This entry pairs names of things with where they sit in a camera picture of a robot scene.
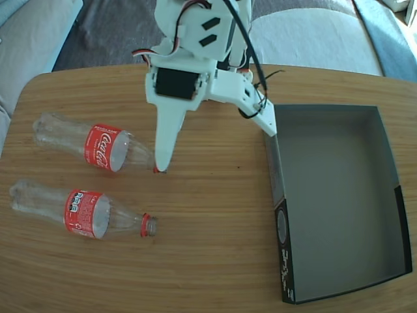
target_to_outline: red label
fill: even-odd
[[[64,222],[67,230],[95,238],[93,232],[93,213],[99,192],[73,190],[66,200]]]
[[[93,126],[84,145],[84,158],[87,163],[111,171],[111,148],[121,131],[102,124]]]

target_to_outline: gray box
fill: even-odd
[[[265,136],[284,302],[412,271],[401,186],[377,107],[277,105]]]

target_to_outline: couch cushion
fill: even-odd
[[[61,49],[81,6],[81,0],[30,0],[0,27],[0,152],[22,89]]]
[[[252,22],[262,63],[382,75],[367,31],[357,18],[322,8],[296,8]]]
[[[0,0],[0,27],[28,0]]]

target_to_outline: empty plastic bottle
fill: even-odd
[[[43,113],[33,123],[37,145],[65,151],[109,171],[154,167],[154,155],[131,133],[103,124],[81,123]]]
[[[20,179],[10,188],[10,195],[13,210],[87,237],[111,239],[132,233],[141,237],[156,234],[154,217],[133,213],[99,192],[50,188]]]

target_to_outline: red wire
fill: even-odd
[[[173,49],[171,50],[171,53],[169,53],[168,55],[173,54],[178,48],[179,48],[179,44],[180,44],[180,40],[178,37],[178,28],[179,28],[179,24],[180,24],[180,20],[182,15],[192,6],[192,5],[203,5],[205,8],[210,8],[210,3],[207,2],[206,0],[189,0],[188,2],[186,2],[184,4],[184,6],[181,9],[181,12],[179,14],[179,17],[177,19],[177,23],[175,25],[175,36],[174,36],[174,45],[173,45]],[[157,52],[155,52],[154,50],[151,49],[137,49],[134,50],[132,52],[133,55],[137,54],[137,53],[144,53],[144,52],[148,52],[148,53],[155,53],[155,54],[159,54]],[[145,55],[142,55],[142,59],[146,62],[146,64],[150,65],[150,61],[148,59],[148,57],[146,57]]]

